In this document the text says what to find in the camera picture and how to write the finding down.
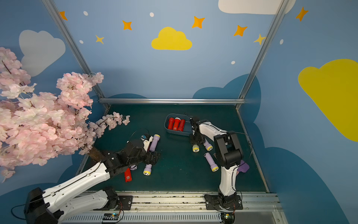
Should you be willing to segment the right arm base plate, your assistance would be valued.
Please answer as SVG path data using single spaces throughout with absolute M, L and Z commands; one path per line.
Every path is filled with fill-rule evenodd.
M 205 205 L 207 210 L 217 210 L 217 211 L 235 211 L 242 210 L 243 205 L 241 197 L 234 193 L 230 196 L 224 196 L 219 193 L 218 195 L 204 195 Z

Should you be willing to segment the red flashlight cluster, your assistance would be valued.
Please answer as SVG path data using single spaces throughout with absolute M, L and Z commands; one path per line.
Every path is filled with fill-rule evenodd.
M 169 118 L 169 122 L 168 122 L 168 129 L 169 130 L 173 129 L 174 122 L 175 122 L 175 118 Z

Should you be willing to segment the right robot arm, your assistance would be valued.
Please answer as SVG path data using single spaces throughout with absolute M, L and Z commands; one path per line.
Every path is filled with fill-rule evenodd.
M 209 121 L 201 121 L 193 117 L 190 118 L 190 124 L 192 132 L 189 139 L 195 153 L 207 138 L 214 143 L 213 149 L 222 172 L 219 194 L 224 197 L 235 195 L 236 174 L 243 159 L 242 147 L 236 132 L 223 130 Z

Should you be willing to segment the pale green flashlight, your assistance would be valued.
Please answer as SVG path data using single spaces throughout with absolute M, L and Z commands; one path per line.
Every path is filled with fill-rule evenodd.
M 200 148 L 199 148 L 198 145 L 194 144 L 193 147 L 192 147 L 192 150 L 193 150 L 194 153 L 197 153 L 197 152 L 200 151 Z

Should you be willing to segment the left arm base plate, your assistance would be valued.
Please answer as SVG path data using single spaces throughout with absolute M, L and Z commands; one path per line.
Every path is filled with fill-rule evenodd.
M 95 209 L 95 211 L 129 211 L 131 209 L 133 196 L 110 196 L 107 197 L 107 204 L 100 208 Z

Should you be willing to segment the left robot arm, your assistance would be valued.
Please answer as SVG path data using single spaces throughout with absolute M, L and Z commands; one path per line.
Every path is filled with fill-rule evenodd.
M 72 179 L 41 190 L 29 192 L 24 206 L 28 224 L 60 224 L 77 214 L 91 210 L 123 210 L 118 194 L 106 187 L 90 195 L 81 194 L 91 187 L 109 180 L 140 163 L 154 165 L 159 159 L 155 151 L 159 135 L 145 134 L 141 139 L 128 141 L 117 152 L 102 152 L 100 162 Z

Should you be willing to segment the blue plastic storage box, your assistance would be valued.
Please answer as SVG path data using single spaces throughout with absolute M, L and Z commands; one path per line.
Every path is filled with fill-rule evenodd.
M 190 117 L 185 114 L 171 113 L 167 115 L 164 127 L 171 134 L 189 136 L 192 133 Z

